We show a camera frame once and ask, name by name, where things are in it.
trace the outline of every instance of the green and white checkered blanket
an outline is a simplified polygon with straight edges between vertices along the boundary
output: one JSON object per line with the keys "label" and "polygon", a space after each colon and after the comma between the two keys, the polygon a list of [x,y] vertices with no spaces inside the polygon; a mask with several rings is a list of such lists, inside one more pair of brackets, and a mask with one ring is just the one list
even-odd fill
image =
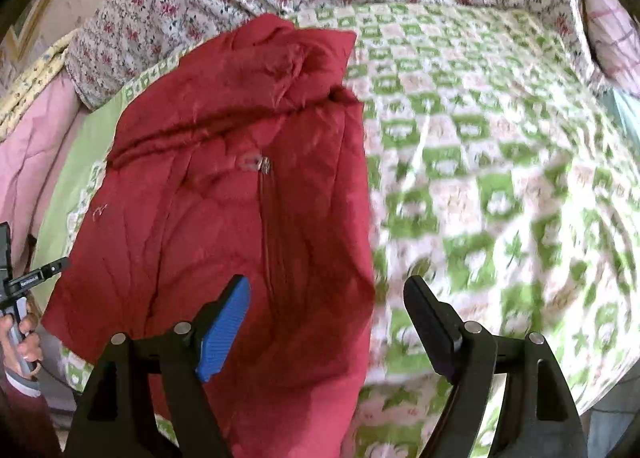
{"label": "green and white checkered blanket", "polygon": [[[543,333],[578,410],[587,409],[640,356],[639,174],[559,37],[525,12],[493,9],[379,4],[289,18],[358,33],[345,83],[366,102],[377,305],[342,456],[417,457],[446,402],[449,387],[402,302],[411,274],[492,333]],[[176,60],[105,107],[122,112]],[[113,127],[105,134],[98,159],[74,168],[89,183],[67,216],[61,254],[99,188]],[[90,367],[65,355],[82,388]],[[476,456],[488,451],[503,385],[498,378]]]}

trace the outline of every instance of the blue gripper pad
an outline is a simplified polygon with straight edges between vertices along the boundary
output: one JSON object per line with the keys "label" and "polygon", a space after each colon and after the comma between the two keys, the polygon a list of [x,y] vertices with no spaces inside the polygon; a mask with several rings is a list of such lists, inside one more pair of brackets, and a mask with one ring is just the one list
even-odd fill
{"label": "blue gripper pad", "polygon": [[251,287],[243,277],[229,296],[224,308],[213,322],[200,346],[200,362],[196,374],[201,382],[207,382],[219,373],[225,364],[231,345],[249,308]]}

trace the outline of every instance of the screw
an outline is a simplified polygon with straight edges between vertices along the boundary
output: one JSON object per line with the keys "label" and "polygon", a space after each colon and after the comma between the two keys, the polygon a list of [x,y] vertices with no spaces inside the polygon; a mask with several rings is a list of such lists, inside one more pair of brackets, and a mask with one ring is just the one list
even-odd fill
{"label": "screw", "polygon": [[476,321],[467,321],[465,323],[465,330],[469,333],[480,333],[482,331],[482,326]]}
{"label": "screw", "polygon": [[538,332],[531,332],[529,334],[529,340],[534,344],[544,344],[545,338]]}
{"label": "screw", "polygon": [[127,336],[124,333],[116,333],[111,338],[111,344],[113,344],[114,346],[120,346],[126,340]]}
{"label": "screw", "polygon": [[187,335],[187,333],[189,333],[190,331],[191,323],[188,323],[187,321],[182,321],[181,323],[178,323],[174,326],[174,332],[176,332],[178,335]]}

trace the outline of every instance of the wooden frame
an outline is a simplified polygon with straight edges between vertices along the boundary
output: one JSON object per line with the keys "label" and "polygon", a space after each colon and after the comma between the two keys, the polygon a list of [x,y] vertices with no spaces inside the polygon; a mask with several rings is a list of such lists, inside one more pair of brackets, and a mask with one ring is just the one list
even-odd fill
{"label": "wooden frame", "polygon": [[22,20],[24,16],[22,26],[16,29],[15,27],[18,23],[15,23],[9,28],[4,37],[5,51],[9,61],[19,62],[23,56],[29,53],[36,38],[35,34],[40,19],[50,1],[51,0],[32,0],[20,16],[20,20]]}

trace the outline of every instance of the green cloth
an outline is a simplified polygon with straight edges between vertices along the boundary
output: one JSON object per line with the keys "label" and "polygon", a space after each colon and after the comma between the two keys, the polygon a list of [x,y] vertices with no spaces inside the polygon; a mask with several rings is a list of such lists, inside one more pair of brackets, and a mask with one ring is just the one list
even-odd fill
{"label": "green cloth", "polygon": [[[70,252],[67,225],[78,221],[78,213],[74,211],[80,202],[85,210],[89,206],[84,188],[88,181],[97,184],[96,178],[100,172],[100,165],[103,164],[100,160],[104,160],[109,152],[116,124],[123,110],[122,95],[118,93],[108,104],[84,120],[78,137],[69,150],[43,219],[31,265],[33,268],[59,259]],[[57,275],[33,289],[33,297],[41,311],[49,302],[59,277]]]}

